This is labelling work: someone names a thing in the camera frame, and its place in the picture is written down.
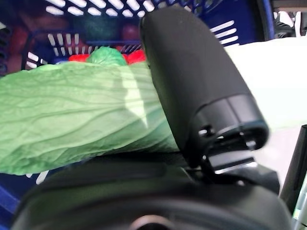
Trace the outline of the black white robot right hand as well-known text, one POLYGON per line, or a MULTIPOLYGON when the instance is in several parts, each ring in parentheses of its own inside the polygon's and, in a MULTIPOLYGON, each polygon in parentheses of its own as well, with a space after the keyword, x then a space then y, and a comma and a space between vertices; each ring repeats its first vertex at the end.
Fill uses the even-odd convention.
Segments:
POLYGON ((252 151, 269 128, 223 46, 195 15, 146 14, 154 87, 188 163, 122 159, 60 171, 21 202, 14 230, 289 230, 274 171, 252 151))

